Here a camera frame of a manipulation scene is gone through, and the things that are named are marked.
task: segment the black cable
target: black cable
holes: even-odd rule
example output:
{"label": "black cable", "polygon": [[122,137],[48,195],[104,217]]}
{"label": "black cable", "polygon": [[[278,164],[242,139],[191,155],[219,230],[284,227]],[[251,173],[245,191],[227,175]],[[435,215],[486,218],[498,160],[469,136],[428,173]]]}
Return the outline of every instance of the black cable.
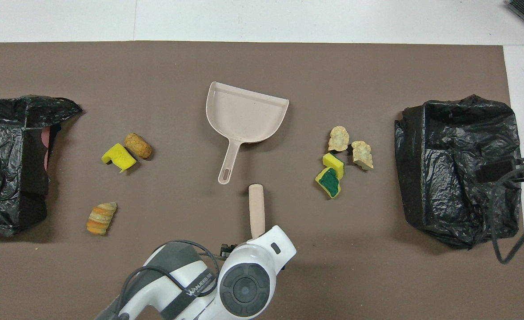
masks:
{"label": "black cable", "polygon": [[[207,256],[207,253],[205,252],[201,252],[199,253],[199,256]],[[221,261],[226,261],[227,257],[222,257],[222,256],[217,256],[217,255],[213,255],[217,260],[221,260]]]}
{"label": "black cable", "polygon": [[[198,296],[207,296],[209,294],[211,294],[215,289],[216,289],[216,285],[218,283],[218,279],[219,279],[219,274],[220,274],[220,267],[219,267],[219,264],[218,264],[218,261],[216,261],[216,257],[215,255],[213,255],[206,247],[204,247],[203,245],[199,244],[199,243],[196,243],[196,242],[193,242],[193,241],[190,241],[190,240],[173,240],[173,241],[168,241],[160,246],[158,246],[153,252],[157,251],[158,249],[160,249],[162,246],[164,245],[167,245],[168,243],[170,242],[180,242],[180,243],[185,243],[185,244],[189,244],[189,245],[193,245],[201,250],[204,251],[204,254],[201,254],[199,253],[199,256],[203,256],[203,255],[207,255],[209,258],[211,258],[211,260],[213,261],[213,263],[215,264],[215,269],[216,269],[216,276],[215,276],[215,279],[213,280],[214,282],[214,285],[211,289],[205,291],[205,292],[202,292],[200,293]],[[128,284],[129,282],[132,280],[132,278],[137,275],[138,273],[144,271],[144,270],[151,270],[151,271],[157,271],[159,272],[161,275],[163,276],[166,276],[167,278],[169,278],[169,280],[171,280],[176,286],[178,286],[178,288],[181,290],[181,291],[185,291],[185,287],[180,284],[177,279],[175,279],[173,276],[171,276],[170,273],[168,273],[167,271],[159,268],[159,267],[155,267],[155,266],[152,266],[152,265],[144,265],[143,267],[140,267],[140,268],[137,268],[136,270],[134,270],[132,273],[130,273],[130,275],[126,278],[125,282],[124,282],[124,285],[122,286],[122,289],[120,291],[120,295],[118,296],[118,304],[116,306],[116,314],[119,316],[120,314],[120,310],[121,308],[124,307],[124,295],[125,295],[125,292],[126,290],[128,289]]]}
{"label": "black cable", "polygon": [[215,255],[213,255],[205,246],[199,243],[190,241],[190,240],[173,240],[171,242],[181,242],[181,243],[194,245],[195,247],[202,249],[204,253],[206,253],[208,257],[211,258],[211,260],[215,264],[215,269],[216,269],[216,276],[215,276],[215,279],[213,280],[215,282],[215,285],[213,285],[211,289],[199,294],[198,296],[208,296],[209,294],[211,294],[216,289],[216,284],[219,282],[219,274],[220,274],[219,263],[218,261],[216,261]]}
{"label": "black cable", "polygon": [[489,224],[491,225],[491,241],[493,242],[493,249],[495,250],[495,255],[497,257],[497,260],[500,263],[502,263],[502,264],[509,263],[509,261],[512,259],[512,257],[514,257],[514,255],[518,251],[518,249],[520,249],[520,247],[522,247],[522,244],[524,243],[524,233],[522,234],[520,239],[518,239],[518,241],[512,247],[512,249],[509,251],[509,254],[507,254],[507,257],[505,259],[503,259],[502,255],[501,255],[501,252],[499,250],[499,245],[497,243],[497,231],[496,231],[495,219],[494,219],[494,216],[495,216],[495,203],[497,201],[496,194],[497,194],[497,190],[505,182],[507,182],[513,176],[516,176],[517,174],[520,174],[520,173],[523,173],[523,172],[524,172],[524,165],[520,166],[520,168],[518,168],[518,169],[515,169],[515,170],[512,170],[511,172],[508,172],[507,174],[505,174],[504,176],[499,178],[499,180],[497,180],[497,182],[495,182],[495,185],[493,186],[493,188],[491,188],[491,194],[489,194],[488,220],[489,220]]}
{"label": "black cable", "polygon": [[181,289],[182,291],[185,290],[185,287],[182,286],[178,281],[177,279],[175,279],[173,276],[171,276],[167,271],[159,268],[159,267],[155,267],[155,266],[152,266],[152,265],[144,265],[143,267],[140,267],[140,268],[137,268],[136,270],[134,270],[132,273],[130,273],[130,275],[126,278],[125,282],[124,282],[124,285],[122,286],[121,288],[121,291],[120,291],[120,295],[118,296],[118,304],[116,306],[116,314],[119,316],[120,314],[120,310],[121,308],[124,307],[124,294],[126,292],[126,290],[128,289],[128,284],[129,282],[132,280],[132,278],[137,275],[138,273],[144,271],[144,270],[151,270],[151,271],[157,271],[159,272],[161,275],[164,275],[166,276],[167,278],[169,278],[169,280],[173,281],[174,284],[176,286],[179,287],[179,289]]}

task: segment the black plastic bag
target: black plastic bag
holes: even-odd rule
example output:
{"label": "black plastic bag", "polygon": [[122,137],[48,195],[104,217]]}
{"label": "black plastic bag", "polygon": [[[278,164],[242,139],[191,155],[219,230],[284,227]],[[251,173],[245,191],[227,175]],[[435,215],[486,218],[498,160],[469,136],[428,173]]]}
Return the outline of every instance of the black plastic bag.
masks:
{"label": "black plastic bag", "polygon": [[[25,96],[0,99],[2,235],[14,235],[45,219],[47,150],[52,148],[59,124],[81,112],[82,109],[73,101],[62,98]],[[43,130],[45,133],[50,130],[48,147],[42,141]]]}
{"label": "black plastic bag", "polygon": [[[486,219],[493,183],[478,184],[482,164],[520,158],[514,112],[475,95],[427,101],[395,122],[396,168],[406,221],[456,248],[491,239]],[[518,231],[520,184],[501,186],[495,224],[499,238]]]}

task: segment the brush handle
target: brush handle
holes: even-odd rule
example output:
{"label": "brush handle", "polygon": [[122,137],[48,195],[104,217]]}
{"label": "brush handle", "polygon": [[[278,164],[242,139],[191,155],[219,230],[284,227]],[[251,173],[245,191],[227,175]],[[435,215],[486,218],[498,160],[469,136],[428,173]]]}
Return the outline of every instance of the brush handle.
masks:
{"label": "brush handle", "polygon": [[264,187],[261,184],[251,184],[248,187],[250,204],[250,231],[252,239],[266,232],[266,210],[264,208]]}
{"label": "brush handle", "polygon": [[230,181],[240,144],[239,141],[228,139],[227,154],[224,156],[223,166],[220,168],[219,184],[227,184]]}

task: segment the dustpan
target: dustpan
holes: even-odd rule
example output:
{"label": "dustpan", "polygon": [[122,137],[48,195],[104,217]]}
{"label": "dustpan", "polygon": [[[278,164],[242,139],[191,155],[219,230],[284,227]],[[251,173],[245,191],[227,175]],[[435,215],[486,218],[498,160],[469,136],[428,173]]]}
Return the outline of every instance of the dustpan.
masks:
{"label": "dustpan", "polygon": [[253,144],[274,134],[286,115],[290,101],[211,83],[207,96],[207,119],[213,129],[228,139],[228,149],[218,181],[227,184],[242,144]]}

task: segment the white floor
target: white floor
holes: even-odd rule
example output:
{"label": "white floor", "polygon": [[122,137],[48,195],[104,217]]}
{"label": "white floor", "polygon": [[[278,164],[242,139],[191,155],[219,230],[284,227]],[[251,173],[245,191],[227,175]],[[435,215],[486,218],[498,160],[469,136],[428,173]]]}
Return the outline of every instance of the white floor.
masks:
{"label": "white floor", "polygon": [[0,0],[0,42],[127,40],[504,45],[524,156],[524,22],[502,0]]}

